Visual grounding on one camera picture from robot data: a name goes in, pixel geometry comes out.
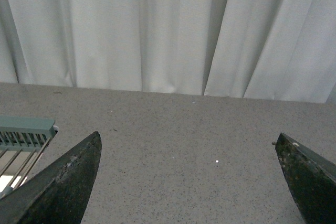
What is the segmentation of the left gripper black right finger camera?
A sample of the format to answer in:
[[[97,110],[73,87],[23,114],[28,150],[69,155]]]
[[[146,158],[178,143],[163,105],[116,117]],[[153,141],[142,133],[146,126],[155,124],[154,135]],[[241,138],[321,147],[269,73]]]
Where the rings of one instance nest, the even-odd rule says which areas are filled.
[[[335,164],[284,133],[275,150],[305,223],[335,223]]]

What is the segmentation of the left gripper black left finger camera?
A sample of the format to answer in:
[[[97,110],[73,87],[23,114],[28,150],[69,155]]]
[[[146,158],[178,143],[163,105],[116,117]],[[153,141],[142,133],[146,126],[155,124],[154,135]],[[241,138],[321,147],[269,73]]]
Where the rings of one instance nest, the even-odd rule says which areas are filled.
[[[1,199],[1,223],[81,223],[102,151],[93,132]]]

